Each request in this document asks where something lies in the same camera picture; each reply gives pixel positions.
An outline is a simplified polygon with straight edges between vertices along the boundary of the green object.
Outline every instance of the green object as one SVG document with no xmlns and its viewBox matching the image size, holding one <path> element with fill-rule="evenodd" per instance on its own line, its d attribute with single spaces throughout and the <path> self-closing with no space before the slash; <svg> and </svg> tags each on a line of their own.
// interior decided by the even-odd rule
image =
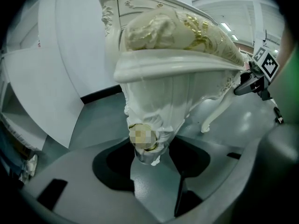
<svg viewBox="0 0 299 224">
<path fill-rule="evenodd" d="M 268 88 L 286 123 L 299 124 L 299 48 Z"/>
</svg>

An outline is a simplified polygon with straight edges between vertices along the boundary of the white curved panel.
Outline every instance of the white curved panel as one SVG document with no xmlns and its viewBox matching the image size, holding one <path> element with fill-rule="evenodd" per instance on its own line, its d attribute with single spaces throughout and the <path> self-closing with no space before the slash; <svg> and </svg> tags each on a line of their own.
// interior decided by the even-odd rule
<svg viewBox="0 0 299 224">
<path fill-rule="evenodd" d="M 5 56 L 11 86 L 29 116 L 68 147 L 83 103 L 72 86 L 58 48 L 23 49 Z"/>
</svg>

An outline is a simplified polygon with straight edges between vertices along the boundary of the white wall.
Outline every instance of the white wall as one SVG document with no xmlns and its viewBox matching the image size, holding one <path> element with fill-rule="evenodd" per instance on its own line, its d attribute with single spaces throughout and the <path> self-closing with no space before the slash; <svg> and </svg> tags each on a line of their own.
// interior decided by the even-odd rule
<svg viewBox="0 0 299 224">
<path fill-rule="evenodd" d="M 56 33 L 68 75 L 80 97 L 116 85 L 105 59 L 99 0 L 56 0 Z"/>
</svg>

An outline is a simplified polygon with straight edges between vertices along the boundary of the black baseboard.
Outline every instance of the black baseboard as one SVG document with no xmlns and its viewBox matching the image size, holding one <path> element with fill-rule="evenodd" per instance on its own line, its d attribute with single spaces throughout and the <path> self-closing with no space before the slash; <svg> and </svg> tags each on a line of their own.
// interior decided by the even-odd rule
<svg viewBox="0 0 299 224">
<path fill-rule="evenodd" d="M 88 103 L 93 102 L 95 100 L 102 99 L 102 98 L 105 98 L 107 96 L 114 95 L 114 94 L 117 94 L 117 93 L 120 93 L 120 92 L 122 92 L 121 91 L 121 86 L 118 84 L 118 85 L 109 87 L 107 89 L 103 89 L 101 91 L 97 91 L 95 93 L 83 96 L 83 97 L 81 97 L 81 100 L 84 104 L 88 104 Z"/>
</svg>

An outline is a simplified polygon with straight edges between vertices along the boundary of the white partition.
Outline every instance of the white partition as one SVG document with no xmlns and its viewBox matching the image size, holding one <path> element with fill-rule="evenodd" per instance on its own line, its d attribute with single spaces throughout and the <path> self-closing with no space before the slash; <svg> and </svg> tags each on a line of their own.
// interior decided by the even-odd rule
<svg viewBox="0 0 299 224">
<path fill-rule="evenodd" d="M 49 136 L 68 147 L 83 103 L 58 47 L 22 49 L 4 58 L 11 86 L 25 111 Z"/>
<path fill-rule="evenodd" d="M 41 151 L 47 134 L 31 119 L 13 93 L 2 111 L 8 130 L 26 147 Z"/>
</svg>

